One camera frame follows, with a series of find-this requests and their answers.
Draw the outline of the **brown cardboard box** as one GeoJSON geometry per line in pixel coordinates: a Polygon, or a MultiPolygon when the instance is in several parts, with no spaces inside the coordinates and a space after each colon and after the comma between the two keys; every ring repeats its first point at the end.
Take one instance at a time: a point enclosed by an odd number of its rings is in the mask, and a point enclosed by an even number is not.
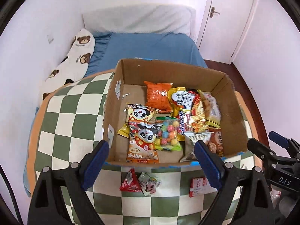
{"type": "Polygon", "coordinates": [[[179,62],[121,59],[117,63],[104,107],[103,139],[109,143],[107,162],[120,166],[146,167],[126,161],[129,141],[118,135],[126,121],[128,103],[146,103],[145,81],[172,83],[210,92],[221,112],[224,156],[229,158],[247,150],[247,132],[231,79],[223,72],[179,62]]]}

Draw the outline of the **blue bed sheet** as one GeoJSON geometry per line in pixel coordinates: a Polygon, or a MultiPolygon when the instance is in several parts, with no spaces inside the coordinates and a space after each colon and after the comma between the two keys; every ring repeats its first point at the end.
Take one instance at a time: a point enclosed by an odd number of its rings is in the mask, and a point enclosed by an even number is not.
{"type": "Polygon", "coordinates": [[[86,74],[47,95],[37,109],[43,123],[30,144],[23,175],[26,194],[43,167],[62,169],[79,161],[102,139],[106,96],[120,59],[165,60],[206,67],[194,41],[185,34],[98,33],[86,74]]]}

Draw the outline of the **yellow instant noodle packet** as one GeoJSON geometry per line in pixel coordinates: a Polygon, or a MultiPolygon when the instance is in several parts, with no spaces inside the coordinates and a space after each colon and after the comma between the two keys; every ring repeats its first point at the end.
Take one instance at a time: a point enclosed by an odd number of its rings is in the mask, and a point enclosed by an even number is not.
{"type": "Polygon", "coordinates": [[[208,129],[202,91],[186,87],[171,88],[167,97],[172,107],[172,116],[179,120],[178,139],[183,141],[185,132],[204,133],[208,129]]]}

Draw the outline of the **colourful gumball candy bag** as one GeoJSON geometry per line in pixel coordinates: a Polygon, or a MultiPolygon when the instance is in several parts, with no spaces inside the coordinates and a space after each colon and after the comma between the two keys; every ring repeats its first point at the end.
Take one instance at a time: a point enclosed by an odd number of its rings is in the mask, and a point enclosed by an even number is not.
{"type": "Polygon", "coordinates": [[[179,120],[177,118],[169,116],[157,117],[153,125],[158,130],[157,137],[154,141],[157,150],[182,150],[178,137],[179,120]]]}

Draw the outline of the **pale yellow cracker packet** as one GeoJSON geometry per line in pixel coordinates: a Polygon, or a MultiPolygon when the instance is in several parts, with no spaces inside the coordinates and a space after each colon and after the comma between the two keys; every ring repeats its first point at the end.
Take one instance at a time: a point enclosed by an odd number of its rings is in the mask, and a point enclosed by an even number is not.
{"type": "Polygon", "coordinates": [[[220,128],[221,112],[217,100],[209,92],[198,90],[206,117],[207,124],[213,128],[220,128]]]}

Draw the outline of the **red triangular snack packet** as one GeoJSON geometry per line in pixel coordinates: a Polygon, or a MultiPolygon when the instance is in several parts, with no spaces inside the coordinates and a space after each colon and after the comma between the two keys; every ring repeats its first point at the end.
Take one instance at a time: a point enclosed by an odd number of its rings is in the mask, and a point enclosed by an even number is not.
{"type": "Polygon", "coordinates": [[[139,184],[137,175],[134,169],[130,169],[127,173],[126,177],[124,178],[121,186],[119,187],[120,191],[127,191],[127,192],[142,192],[141,186],[139,184]]]}

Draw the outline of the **brown cookie packet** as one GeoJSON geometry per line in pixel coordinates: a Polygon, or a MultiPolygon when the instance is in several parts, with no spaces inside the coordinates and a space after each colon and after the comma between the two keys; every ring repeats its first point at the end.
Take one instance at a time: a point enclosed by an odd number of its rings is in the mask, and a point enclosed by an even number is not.
{"type": "Polygon", "coordinates": [[[223,139],[222,139],[222,129],[210,127],[209,132],[211,132],[211,138],[208,142],[208,148],[212,153],[218,156],[223,156],[223,139]]]}

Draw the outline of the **white door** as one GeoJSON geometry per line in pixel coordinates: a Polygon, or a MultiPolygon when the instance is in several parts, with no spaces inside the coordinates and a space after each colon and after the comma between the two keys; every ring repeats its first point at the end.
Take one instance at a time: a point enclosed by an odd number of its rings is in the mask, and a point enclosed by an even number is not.
{"type": "Polygon", "coordinates": [[[230,64],[236,56],[256,0],[207,0],[199,52],[203,59],[230,64]]]}

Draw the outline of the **white pillow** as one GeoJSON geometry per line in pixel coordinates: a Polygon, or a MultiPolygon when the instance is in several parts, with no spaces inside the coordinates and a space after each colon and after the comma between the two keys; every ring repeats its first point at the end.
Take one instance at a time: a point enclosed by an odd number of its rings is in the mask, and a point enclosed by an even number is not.
{"type": "Polygon", "coordinates": [[[92,33],[185,34],[196,40],[196,10],[180,5],[137,4],[83,13],[92,33]]]}

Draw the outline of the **small grey printed packet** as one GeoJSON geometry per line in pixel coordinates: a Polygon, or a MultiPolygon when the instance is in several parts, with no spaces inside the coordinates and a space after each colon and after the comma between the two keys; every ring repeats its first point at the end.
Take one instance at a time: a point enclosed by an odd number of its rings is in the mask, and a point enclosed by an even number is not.
{"type": "Polygon", "coordinates": [[[141,190],[146,197],[154,194],[161,184],[161,181],[157,179],[156,176],[146,172],[140,174],[138,181],[141,190]]]}

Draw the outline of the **orange panda snack bag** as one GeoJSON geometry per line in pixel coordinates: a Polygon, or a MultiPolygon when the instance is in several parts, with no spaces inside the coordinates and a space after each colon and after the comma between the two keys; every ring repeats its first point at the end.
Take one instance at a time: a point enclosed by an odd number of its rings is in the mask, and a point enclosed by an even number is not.
{"type": "Polygon", "coordinates": [[[131,163],[157,164],[159,163],[155,140],[158,129],[145,122],[128,122],[129,145],[126,161],[131,163]]]}

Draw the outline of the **silver cookie snack bag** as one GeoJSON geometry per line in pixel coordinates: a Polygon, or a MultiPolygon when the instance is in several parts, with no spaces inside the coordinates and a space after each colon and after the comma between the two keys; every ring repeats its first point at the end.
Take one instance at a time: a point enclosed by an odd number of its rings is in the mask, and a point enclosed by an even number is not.
{"type": "Polygon", "coordinates": [[[179,160],[180,163],[188,161],[196,161],[197,158],[194,154],[194,146],[197,141],[203,141],[205,144],[208,144],[211,139],[212,132],[205,133],[194,133],[194,132],[185,132],[184,133],[184,142],[185,142],[185,151],[184,156],[179,160]]]}

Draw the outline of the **green white checkered blanket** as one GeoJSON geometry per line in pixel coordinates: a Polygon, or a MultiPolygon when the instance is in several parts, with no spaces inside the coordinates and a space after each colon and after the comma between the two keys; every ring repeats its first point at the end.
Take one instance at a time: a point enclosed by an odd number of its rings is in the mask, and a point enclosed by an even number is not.
{"type": "Polygon", "coordinates": [[[217,191],[189,196],[192,179],[204,176],[197,161],[183,163],[183,151],[164,150],[158,150],[158,163],[127,161],[129,140],[117,132],[131,118],[128,104],[146,103],[146,81],[210,92],[221,111],[223,161],[246,170],[259,165],[247,151],[253,123],[244,122],[244,101],[223,72],[177,62],[122,59],[115,69],[67,84],[42,102],[29,140],[27,191],[33,193],[44,167],[67,168],[105,140],[109,156],[86,192],[105,224],[198,224],[217,191]]]}

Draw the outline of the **yellow panda biscuit bag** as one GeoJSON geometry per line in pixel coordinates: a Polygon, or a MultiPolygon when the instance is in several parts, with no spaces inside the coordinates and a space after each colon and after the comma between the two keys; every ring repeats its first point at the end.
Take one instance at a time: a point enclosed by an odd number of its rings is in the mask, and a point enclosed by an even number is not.
{"type": "Polygon", "coordinates": [[[141,104],[127,103],[126,120],[124,125],[118,130],[117,134],[128,138],[130,133],[129,122],[145,122],[149,123],[150,120],[159,112],[158,109],[141,104]]]}

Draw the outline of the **red white flat packet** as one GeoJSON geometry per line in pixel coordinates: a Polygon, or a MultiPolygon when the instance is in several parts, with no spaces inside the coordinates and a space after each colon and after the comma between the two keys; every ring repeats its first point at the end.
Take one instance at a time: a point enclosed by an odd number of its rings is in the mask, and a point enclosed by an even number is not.
{"type": "Polygon", "coordinates": [[[217,189],[209,184],[206,177],[192,178],[190,184],[189,197],[195,197],[204,194],[216,192],[217,189]]]}

